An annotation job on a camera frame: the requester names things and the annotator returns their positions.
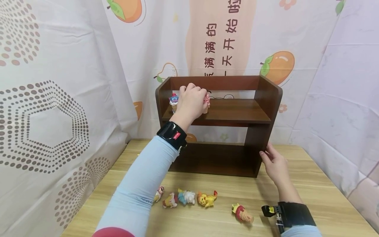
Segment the small figurine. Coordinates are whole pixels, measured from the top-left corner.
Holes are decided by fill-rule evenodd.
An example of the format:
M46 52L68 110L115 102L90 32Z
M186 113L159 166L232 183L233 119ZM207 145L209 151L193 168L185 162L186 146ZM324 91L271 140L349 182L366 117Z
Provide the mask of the small figurine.
M203 113L208 113L208 108L209 108L209 106L211 105L211 103L210 103L210 98L209 98L209 94L206 94L206 95L205 95L203 103L204 103L204 104L205 104L205 103L208 104L208 106L204 109L204 112L203 112Z
M157 192L155 193L154 202L158 202L161 199L163 193L164 193L164 187L159 186Z
M175 93L173 93L172 97L170 97L169 99L170 99L170 105L172 107L172 113L175 113L176 106L178 105L179 97Z
M205 207L211 207L213 206L213 203L215 202L217 198L217 192L214 191L213 196L212 195L206 195L205 193L199 192L197 196L197 202Z
M180 188L178 189L178 199L181 203L186 205L187 203L192 203L195 205L195 196L196 193L191 192L191 190L183 191Z
M239 221L247 221L249 223L253 223L254 217L252 217L242 205L232 205L232 212L236 214L236 218Z
M168 196L168 198L166 198L165 200L163 200L163 207L166 208L166 207L176 207L178 204L178 196L175 195L175 193L170 193L170 195Z

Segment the wooden shelf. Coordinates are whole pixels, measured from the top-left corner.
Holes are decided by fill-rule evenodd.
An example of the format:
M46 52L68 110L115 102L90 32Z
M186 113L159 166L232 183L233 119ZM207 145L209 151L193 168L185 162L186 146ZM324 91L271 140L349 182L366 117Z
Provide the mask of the wooden shelf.
M269 124L270 118L254 99L211 99L208 113L201 115L192 125L248 127L249 124ZM162 116L169 121L172 108L169 106Z
M282 99L282 89L263 76L169 77L156 90L161 127L170 120L172 91L194 83L210 91L251 91L253 99L211 99L192 125L247 127L244 145L189 143L170 171L257 177Z
M254 160L248 154L243 145L188 143L170 171L254 177Z

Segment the hexagon dot pattern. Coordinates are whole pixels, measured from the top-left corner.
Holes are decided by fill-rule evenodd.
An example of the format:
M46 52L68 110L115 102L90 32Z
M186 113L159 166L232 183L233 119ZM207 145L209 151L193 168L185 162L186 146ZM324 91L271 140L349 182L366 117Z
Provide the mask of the hexagon dot pattern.
M110 169L110 162L104 157L90 159L84 166L76 169L72 176L62 184L55 200L55 218L65 229L78 213L84 202L91 182L96 187Z
M54 146L29 138L30 115L58 108L72 119L72 138ZM54 173L89 147L84 109L49 80L0 91L0 165Z
M18 66L37 57L41 35L32 11L25 0L0 1L0 67Z

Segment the red sleeve cuff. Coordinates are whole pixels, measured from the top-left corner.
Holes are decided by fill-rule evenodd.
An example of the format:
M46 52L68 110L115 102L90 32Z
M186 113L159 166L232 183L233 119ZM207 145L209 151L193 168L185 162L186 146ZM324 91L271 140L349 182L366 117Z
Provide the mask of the red sleeve cuff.
M134 235L121 228L107 227L96 231L92 237L134 237Z

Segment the light wood tabletop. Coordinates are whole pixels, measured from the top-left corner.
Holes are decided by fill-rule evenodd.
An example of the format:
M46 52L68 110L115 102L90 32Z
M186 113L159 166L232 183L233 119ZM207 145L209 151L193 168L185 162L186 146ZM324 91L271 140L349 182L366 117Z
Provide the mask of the light wood tabletop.
M132 140L84 203L61 236L89 237L112 194L148 140ZM298 146L276 145L288 160L291 179L324 237L378 236L350 202L333 185L308 154ZM198 204L163 209L161 201L151 210L146 236L280 236L275 217L263 216L261 206L276 205L278 192L264 165L256 179L246 177L168 172L162 182L165 199L178 188L212 194L218 192L213 208ZM232 204L243 205L255 218L253 225L239 223Z

